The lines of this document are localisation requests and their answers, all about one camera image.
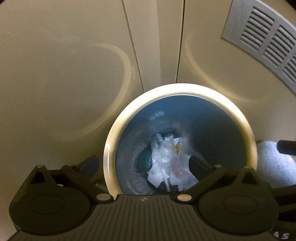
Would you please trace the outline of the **crumpled trash pile in bin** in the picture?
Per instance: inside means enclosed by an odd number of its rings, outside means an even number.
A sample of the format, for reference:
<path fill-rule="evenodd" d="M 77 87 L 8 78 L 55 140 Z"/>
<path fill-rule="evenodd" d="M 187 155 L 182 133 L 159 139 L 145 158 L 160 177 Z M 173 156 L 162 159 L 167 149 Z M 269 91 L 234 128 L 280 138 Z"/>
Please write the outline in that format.
<path fill-rule="evenodd" d="M 205 158 L 190 147 L 187 138 L 157 134 L 151 142 L 151 151 L 147 180 L 155 188 L 182 192 L 199 182 L 189 170 L 189 159 L 196 156 L 204 161 Z"/>

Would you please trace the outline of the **round blue trash bin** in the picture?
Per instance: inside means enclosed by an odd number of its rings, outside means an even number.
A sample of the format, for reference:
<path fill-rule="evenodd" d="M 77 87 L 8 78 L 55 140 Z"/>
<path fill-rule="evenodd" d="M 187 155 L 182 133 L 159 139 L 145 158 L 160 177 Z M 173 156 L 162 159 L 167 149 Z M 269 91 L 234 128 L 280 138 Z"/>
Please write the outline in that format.
<path fill-rule="evenodd" d="M 181 151 L 211 165 L 257 168 L 253 131 L 241 110 L 217 91 L 196 84 L 168 84 L 133 100 L 113 123 L 104 147 L 109 193 L 164 194 L 147 181 L 155 137 L 181 138 Z"/>

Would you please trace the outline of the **white grey slipper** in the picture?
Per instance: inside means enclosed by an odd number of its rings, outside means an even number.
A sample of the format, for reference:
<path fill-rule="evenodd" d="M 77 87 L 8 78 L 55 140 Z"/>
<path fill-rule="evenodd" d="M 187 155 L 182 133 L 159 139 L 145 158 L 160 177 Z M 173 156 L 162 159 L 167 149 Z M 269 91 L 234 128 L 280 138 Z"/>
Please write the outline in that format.
<path fill-rule="evenodd" d="M 263 141 L 257 144 L 257 174 L 272 188 L 295 185 L 295 160 L 281 154 L 277 143 Z"/>

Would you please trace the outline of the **silver ventilation grille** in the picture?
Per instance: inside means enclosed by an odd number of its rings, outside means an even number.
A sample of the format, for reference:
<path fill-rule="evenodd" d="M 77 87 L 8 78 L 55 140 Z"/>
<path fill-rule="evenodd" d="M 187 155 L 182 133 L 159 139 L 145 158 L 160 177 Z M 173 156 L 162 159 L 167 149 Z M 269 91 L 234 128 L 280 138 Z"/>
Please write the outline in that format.
<path fill-rule="evenodd" d="M 244 50 L 295 92 L 295 26 L 262 1 L 233 1 L 222 38 Z"/>

